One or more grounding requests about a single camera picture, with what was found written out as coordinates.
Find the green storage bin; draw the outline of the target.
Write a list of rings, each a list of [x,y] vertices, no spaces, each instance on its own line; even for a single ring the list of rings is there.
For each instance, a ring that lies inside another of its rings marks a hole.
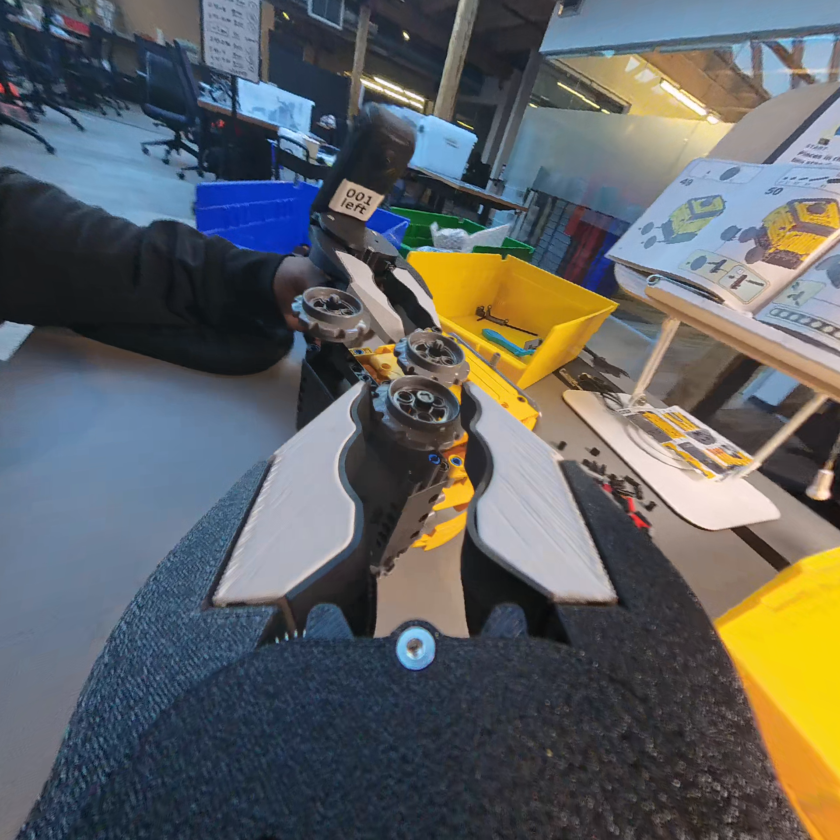
[[[407,254],[414,250],[437,251],[432,247],[432,236],[429,230],[432,223],[437,223],[440,227],[463,228],[471,234],[482,228],[487,228],[487,226],[467,218],[453,215],[402,207],[391,207],[391,212],[408,220],[408,226],[400,244],[400,251],[404,257],[407,257]],[[470,254],[512,256],[530,263],[534,254],[534,247],[508,236],[501,248],[478,248],[475,253]]]

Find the sticker sheet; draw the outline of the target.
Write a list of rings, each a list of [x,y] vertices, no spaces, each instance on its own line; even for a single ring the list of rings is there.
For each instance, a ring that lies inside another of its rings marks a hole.
[[[753,457],[678,406],[617,408],[624,431],[658,462],[720,481],[750,466]]]

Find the black brick axle tool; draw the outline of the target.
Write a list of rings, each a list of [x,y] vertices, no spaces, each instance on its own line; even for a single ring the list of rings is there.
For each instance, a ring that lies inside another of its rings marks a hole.
[[[534,338],[538,338],[538,336],[539,336],[539,334],[538,334],[538,333],[536,333],[536,332],[532,332],[532,331],[530,331],[530,330],[527,330],[527,329],[524,329],[524,328],[520,328],[520,327],[517,327],[517,326],[513,325],[513,324],[510,322],[510,320],[509,320],[509,319],[507,319],[507,318],[499,318],[498,316],[494,315],[494,314],[492,313],[492,310],[491,310],[491,306],[490,306],[490,305],[488,305],[488,306],[486,306],[486,307],[484,307],[484,306],[478,306],[478,307],[476,308],[476,317],[477,317],[477,318],[478,318],[478,320],[480,320],[480,321],[481,321],[481,320],[489,321],[489,322],[491,322],[491,323],[496,324],[497,326],[507,327],[507,328],[509,328],[509,329],[516,330],[516,331],[518,331],[518,332],[520,332],[520,333],[527,334],[527,335],[532,336],[532,337],[534,337]]]

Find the instruction manual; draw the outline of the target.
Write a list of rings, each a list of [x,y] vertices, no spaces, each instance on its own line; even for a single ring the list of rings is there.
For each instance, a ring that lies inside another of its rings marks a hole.
[[[691,162],[607,251],[838,354],[838,163]]]

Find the rounded wooden board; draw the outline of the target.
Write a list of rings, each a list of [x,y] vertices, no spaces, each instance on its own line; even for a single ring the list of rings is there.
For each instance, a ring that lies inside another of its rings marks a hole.
[[[804,85],[771,98],[733,124],[707,158],[767,164],[792,144],[838,101],[839,82]]]

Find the pale grey desk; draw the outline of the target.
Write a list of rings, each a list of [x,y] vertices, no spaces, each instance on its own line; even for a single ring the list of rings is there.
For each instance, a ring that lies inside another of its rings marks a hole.
[[[135,593],[294,434],[303,351],[298,337],[268,371],[225,377],[39,329],[2,362],[2,838],[25,822]],[[838,548],[832,524],[764,476],[749,481],[780,511],[751,533],[782,560]],[[710,617],[776,574],[739,535],[693,528],[654,498],[654,541]],[[459,540],[401,558],[375,635],[410,618],[467,635]]]

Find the pile of small brick parts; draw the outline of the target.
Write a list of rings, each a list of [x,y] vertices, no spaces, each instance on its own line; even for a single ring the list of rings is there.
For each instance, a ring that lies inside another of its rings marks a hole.
[[[620,509],[635,528],[654,537],[654,525],[648,513],[655,509],[656,502],[646,500],[642,483],[630,475],[618,474],[609,469],[602,460],[603,448],[599,445],[584,447],[586,457],[576,461],[582,474]]]

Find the blue storage bin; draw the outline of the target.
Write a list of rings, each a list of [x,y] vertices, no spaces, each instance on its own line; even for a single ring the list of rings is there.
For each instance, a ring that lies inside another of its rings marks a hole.
[[[213,182],[196,186],[196,229],[234,245],[286,255],[309,244],[309,212],[318,192],[305,182]]]

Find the white plastic bags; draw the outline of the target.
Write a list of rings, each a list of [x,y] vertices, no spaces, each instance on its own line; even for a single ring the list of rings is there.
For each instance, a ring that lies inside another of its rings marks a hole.
[[[469,254],[475,253],[477,249],[501,248],[508,237],[510,227],[509,224],[504,224],[482,228],[471,234],[461,227],[440,227],[437,223],[432,223],[429,230],[432,247],[437,251]]]

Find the yellow brick toy truck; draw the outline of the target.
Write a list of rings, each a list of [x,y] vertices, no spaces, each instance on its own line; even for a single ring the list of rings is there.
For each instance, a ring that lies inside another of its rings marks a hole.
[[[430,550],[459,533],[474,491],[465,467],[466,431],[445,451],[400,446],[377,423],[375,389],[405,375],[422,375],[445,385],[460,402],[464,386],[474,383],[530,430],[539,409],[497,370],[497,356],[484,360],[465,341],[441,329],[417,329],[374,350],[362,347],[362,339],[372,331],[361,301],[348,291],[310,288],[294,300],[292,309],[307,337],[297,429],[352,386],[371,388],[366,459],[358,478],[372,573],[388,574],[413,546]]]

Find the background wooden desk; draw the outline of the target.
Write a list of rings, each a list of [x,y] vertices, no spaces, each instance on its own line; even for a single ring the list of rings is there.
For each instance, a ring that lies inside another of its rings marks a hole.
[[[431,212],[436,214],[443,213],[448,198],[458,195],[478,202],[481,224],[488,223],[490,211],[510,211],[515,214],[525,214],[528,211],[525,205],[489,192],[486,188],[420,166],[409,165],[406,169],[406,179],[421,184],[425,191],[429,191]]]

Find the black office chair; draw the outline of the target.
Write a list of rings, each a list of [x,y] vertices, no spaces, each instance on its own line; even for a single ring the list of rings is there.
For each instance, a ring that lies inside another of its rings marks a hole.
[[[171,162],[173,153],[185,152],[195,159],[195,164],[178,171],[177,177],[183,181],[186,172],[195,172],[204,178],[207,173],[205,122],[186,54],[178,45],[160,45],[143,38],[140,45],[145,67],[141,110],[155,124],[171,132],[168,140],[143,141],[141,151],[149,156],[151,148],[161,147],[165,165]]]
[[[40,144],[47,154],[56,156],[56,147],[39,132],[33,121],[54,111],[78,131],[85,126],[63,106],[54,93],[49,68],[42,70],[18,36],[20,27],[2,14],[1,23],[1,126],[20,132]]]

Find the white printed instruction sheet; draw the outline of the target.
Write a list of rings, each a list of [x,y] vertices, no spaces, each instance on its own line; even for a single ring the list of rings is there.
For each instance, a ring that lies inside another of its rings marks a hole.
[[[839,164],[839,99],[822,106],[798,133],[782,143],[770,163],[828,166]]]

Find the person's left hand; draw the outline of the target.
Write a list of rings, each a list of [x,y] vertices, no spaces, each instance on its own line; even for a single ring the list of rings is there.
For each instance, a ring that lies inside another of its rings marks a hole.
[[[279,264],[271,281],[271,291],[277,308],[289,329],[301,332],[303,327],[292,309],[294,300],[305,291],[326,287],[329,279],[309,257],[288,255]]]

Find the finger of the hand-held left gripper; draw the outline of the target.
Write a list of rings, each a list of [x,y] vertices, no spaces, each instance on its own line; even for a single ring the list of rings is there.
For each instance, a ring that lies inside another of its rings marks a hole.
[[[401,317],[384,291],[376,285],[372,269],[362,260],[339,251],[337,257],[349,274],[349,291],[363,304],[369,329],[383,343],[397,343],[405,337]]]
[[[420,329],[440,330],[440,318],[423,279],[410,266],[393,267],[392,276],[405,292],[401,306],[408,318]]]

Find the white printed notice board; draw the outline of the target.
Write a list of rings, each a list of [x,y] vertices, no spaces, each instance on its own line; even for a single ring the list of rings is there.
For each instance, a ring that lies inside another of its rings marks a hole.
[[[204,63],[228,76],[257,83],[260,1],[201,1]]]

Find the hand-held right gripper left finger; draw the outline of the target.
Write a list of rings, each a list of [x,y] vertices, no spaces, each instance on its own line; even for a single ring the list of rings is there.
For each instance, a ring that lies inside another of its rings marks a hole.
[[[273,606],[285,632],[310,611],[339,607],[358,635],[372,631],[364,508],[351,480],[366,457],[371,388],[357,384],[273,454],[213,592],[216,608]]]

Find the stack of coloured storage bins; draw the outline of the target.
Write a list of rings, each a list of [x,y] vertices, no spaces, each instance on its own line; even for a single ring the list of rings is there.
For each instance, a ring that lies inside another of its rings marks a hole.
[[[628,222],[564,197],[529,188],[526,213],[515,239],[532,247],[531,262],[557,277],[614,298],[617,283],[607,252],[627,231]]]

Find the white box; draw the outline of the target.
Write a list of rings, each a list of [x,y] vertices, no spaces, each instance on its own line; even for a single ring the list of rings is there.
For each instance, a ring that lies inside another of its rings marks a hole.
[[[462,179],[478,142],[472,131],[403,106],[386,103],[383,107],[409,122],[415,130],[415,151],[409,162],[410,168]]]

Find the teal brick part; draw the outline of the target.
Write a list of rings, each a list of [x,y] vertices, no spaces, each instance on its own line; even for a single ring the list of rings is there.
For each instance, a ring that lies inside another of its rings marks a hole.
[[[499,333],[496,330],[492,329],[483,329],[481,330],[481,336],[487,342],[493,343],[495,346],[502,348],[504,351],[509,353],[510,355],[514,356],[515,358],[527,358],[529,356],[534,355],[537,347],[539,346],[539,341],[536,345],[531,346],[533,342],[526,343],[527,346],[520,346],[515,344],[514,342],[510,341],[506,336],[502,333]]]

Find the large yellow storage bin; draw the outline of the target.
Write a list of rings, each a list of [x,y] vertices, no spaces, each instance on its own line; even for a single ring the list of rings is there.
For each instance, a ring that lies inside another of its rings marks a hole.
[[[614,312],[614,301],[514,257],[412,251],[409,265],[432,293],[444,331],[457,335],[482,358],[499,354],[500,371],[527,389],[573,361]],[[534,337],[478,320],[476,308],[539,334],[534,355],[515,358],[487,342],[492,329],[522,346]]]

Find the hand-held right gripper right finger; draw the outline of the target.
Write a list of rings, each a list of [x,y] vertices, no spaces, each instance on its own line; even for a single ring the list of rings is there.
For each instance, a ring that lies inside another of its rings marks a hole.
[[[499,607],[551,636],[559,607],[614,607],[617,593],[555,448],[478,385],[461,394],[474,489],[460,554],[465,619],[480,634]]]

